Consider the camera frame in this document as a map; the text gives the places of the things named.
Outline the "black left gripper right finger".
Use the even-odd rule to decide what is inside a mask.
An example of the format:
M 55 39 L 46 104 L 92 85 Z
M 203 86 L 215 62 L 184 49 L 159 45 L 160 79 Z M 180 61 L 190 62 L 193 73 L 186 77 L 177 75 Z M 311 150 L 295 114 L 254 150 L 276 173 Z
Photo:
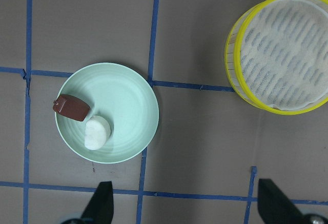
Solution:
M 264 223 L 302 223 L 303 214 L 271 179 L 258 181 L 258 213 Z

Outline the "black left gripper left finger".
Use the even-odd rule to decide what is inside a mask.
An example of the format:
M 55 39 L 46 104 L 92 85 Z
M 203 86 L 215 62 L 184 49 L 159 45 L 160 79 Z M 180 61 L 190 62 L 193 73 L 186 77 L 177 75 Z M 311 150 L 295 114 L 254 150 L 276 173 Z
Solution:
M 80 218 L 83 223 L 111 224 L 113 215 L 114 199 L 112 182 L 100 182 Z

